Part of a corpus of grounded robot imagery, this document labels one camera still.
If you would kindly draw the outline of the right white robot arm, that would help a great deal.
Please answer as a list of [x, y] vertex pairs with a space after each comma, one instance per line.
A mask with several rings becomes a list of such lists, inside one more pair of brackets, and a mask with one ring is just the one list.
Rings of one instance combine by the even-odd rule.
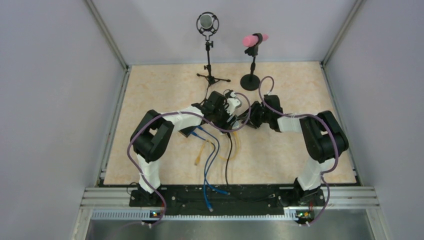
[[349, 148], [348, 138], [334, 114], [329, 110], [316, 115], [283, 113], [279, 97], [265, 95], [261, 102], [255, 101], [242, 116], [247, 119], [247, 125], [254, 129], [268, 124], [278, 133], [302, 134], [309, 158], [295, 178], [293, 190], [286, 199], [290, 205], [299, 206], [307, 206], [318, 199], [323, 176], [337, 168], [340, 155]]

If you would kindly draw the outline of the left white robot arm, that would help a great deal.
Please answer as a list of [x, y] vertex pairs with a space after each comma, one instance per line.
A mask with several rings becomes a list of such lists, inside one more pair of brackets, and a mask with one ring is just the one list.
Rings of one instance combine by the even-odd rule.
[[127, 155], [131, 156], [130, 151], [135, 153], [136, 159], [130, 157], [130, 161], [139, 172], [141, 200], [147, 206], [154, 207], [160, 202], [160, 158], [166, 152], [172, 134], [191, 131], [203, 124], [209, 124], [221, 133], [240, 130], [243, 125], [237, 123], [236, 110], [242, 105], [242, 96], [233, 90], [226, 94], [213, 91], [201, 103], [164, 113], [151, 109], [144, 115], [130, 137]]

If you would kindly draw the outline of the white network switch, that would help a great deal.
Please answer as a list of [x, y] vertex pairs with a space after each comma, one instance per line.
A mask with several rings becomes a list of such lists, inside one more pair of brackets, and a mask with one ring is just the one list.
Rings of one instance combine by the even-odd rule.
[[232, 130], [235, 130], [235, 129], [238, 129], [240, 126], [241, 126], [240, 121], [239, 121], [239, 120], [235, 120], [235, 121], [232, 123], [231, 129], [232, 129]]

